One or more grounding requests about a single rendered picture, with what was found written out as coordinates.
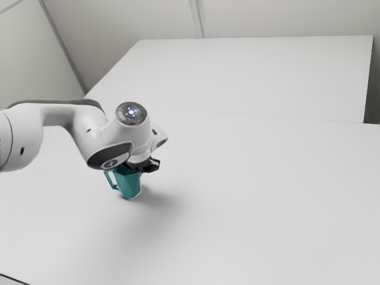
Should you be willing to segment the teal faceted mug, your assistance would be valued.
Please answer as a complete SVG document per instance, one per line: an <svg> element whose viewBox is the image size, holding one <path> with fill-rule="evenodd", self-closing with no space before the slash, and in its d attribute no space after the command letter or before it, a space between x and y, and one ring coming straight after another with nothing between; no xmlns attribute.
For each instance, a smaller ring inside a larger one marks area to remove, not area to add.
<svg viewBox="0 0 380 285"><path fill-rule="evenodd" d="M110 187L119 191L124 198L133 199L140 193L140 172L135 172L126 166L120 165L113 169L105 170L103 173Z"/></svg>

